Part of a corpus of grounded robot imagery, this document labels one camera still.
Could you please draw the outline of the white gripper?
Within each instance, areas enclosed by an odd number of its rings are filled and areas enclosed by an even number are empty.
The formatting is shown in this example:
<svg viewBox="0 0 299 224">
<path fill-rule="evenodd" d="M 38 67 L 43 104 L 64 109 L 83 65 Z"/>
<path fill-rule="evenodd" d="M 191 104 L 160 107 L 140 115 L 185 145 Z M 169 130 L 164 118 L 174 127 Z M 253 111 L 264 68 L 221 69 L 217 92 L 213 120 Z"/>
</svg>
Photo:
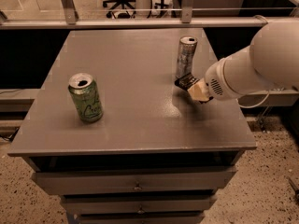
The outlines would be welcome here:
<svg viewBox="0 0 299 224">
<path fill-rule="evenodd" d="M 207 70 L 204 79 L 191 85 L 187 92 L 194 101 L 208 102 L 210 95 L 221 101 L 232 100 L 240 97 L 227 83 L 224 75 L 226 60 L 221 59 L 212 64 Z"/>
</svg>

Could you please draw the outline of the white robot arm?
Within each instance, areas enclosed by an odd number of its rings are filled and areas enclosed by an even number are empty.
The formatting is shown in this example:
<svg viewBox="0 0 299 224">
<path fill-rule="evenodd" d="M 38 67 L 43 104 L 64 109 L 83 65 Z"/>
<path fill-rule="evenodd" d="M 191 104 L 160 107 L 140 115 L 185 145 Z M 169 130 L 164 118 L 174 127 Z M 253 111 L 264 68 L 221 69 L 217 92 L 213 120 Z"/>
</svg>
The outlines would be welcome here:
<svg viewBox="0 0 299 224">
<path fill-rule="evenodd" d="M 299 88 L 299 20 L 266 24 L 250 44 L 211 65 L 188 88 L 194 101 L 231 100 L 256 91 Z"/>
</svg>

